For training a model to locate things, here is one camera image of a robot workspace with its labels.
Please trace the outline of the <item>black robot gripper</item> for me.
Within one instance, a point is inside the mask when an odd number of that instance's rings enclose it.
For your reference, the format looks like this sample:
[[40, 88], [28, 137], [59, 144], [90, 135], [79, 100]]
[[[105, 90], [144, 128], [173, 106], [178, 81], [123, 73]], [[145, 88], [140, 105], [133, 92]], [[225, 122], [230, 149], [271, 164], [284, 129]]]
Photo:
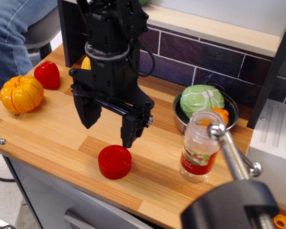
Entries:
[[91, 69], [72, 68], [71, 91], [82, 124], [89, 129], [106, 108], [122, 116], [121, 138], [124, 148], [131, 148], [143, 128], [153, 122], [153, 100], [138, 86], [140, 50], [149, 52], [141, 42], [132, 42], [117, 52], [101, 52], [86, 44]]

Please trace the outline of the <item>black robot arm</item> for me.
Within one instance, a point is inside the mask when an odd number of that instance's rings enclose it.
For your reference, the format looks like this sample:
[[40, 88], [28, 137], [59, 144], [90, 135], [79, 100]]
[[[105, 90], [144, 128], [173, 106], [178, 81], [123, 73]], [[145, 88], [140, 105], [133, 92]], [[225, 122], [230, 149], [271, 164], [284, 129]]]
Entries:
[[137, 0], [77, 2], [86, 23], [90, 69], [72, 68], [71, 91], [82, 124], [94, 125], [103, 108], [122, 117], [123, 147], [130, 148], [153, 122], [154, 101], [138, 85], [140, 36], [148, 15]]

